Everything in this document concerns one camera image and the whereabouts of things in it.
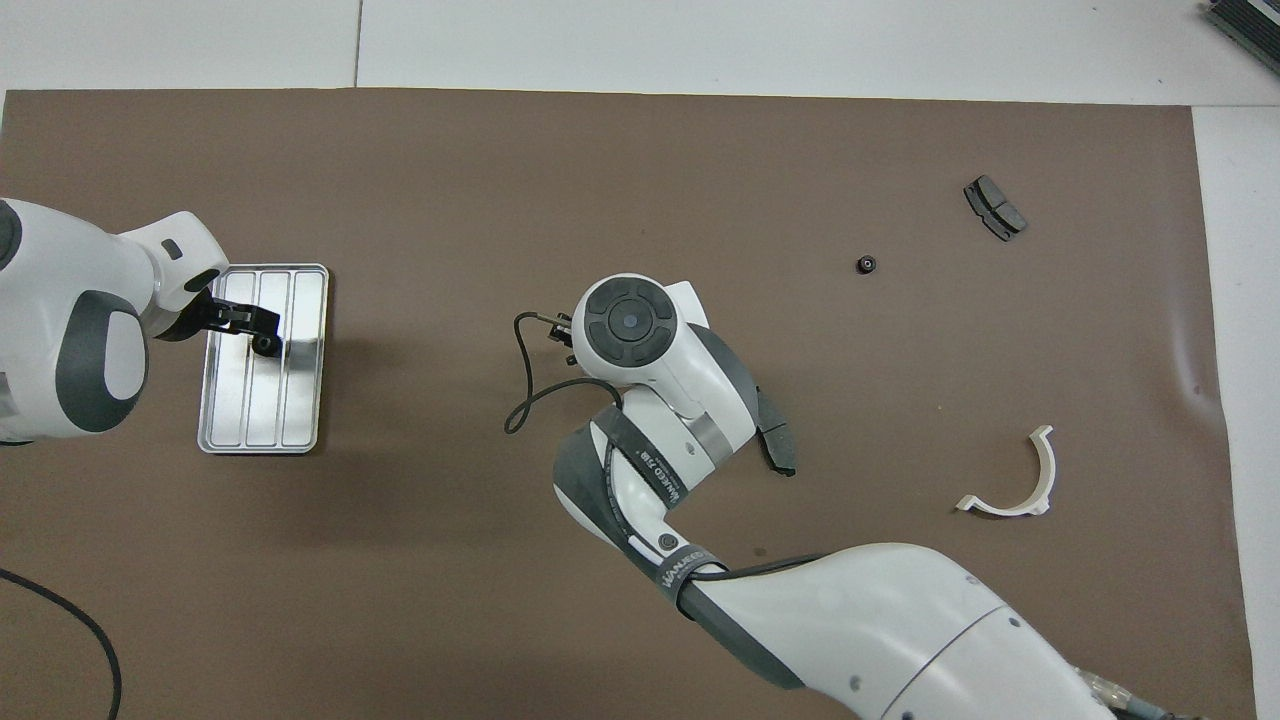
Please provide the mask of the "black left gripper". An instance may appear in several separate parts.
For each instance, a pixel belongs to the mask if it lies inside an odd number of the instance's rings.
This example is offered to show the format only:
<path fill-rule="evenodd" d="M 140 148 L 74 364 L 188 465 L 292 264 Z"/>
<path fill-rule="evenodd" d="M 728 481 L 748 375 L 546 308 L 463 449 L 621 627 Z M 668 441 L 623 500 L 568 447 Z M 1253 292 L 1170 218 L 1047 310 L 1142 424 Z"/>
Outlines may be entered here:
<path fill-rule="evenodd" d="M 160 332 L 155 340 L 179 342 L 201 331 L 216 331 L 228 334 L 251 334 L 255 343 L 280 343 L 280 315 L 251 304 L 232 304 L 212 296 L 210 286 L 221 274 L 211 268 L 195 275 L 191 281 L 200 283 L 198 292 L 179 313 L 161 313 L 154 316 L 154 324 Z"/>

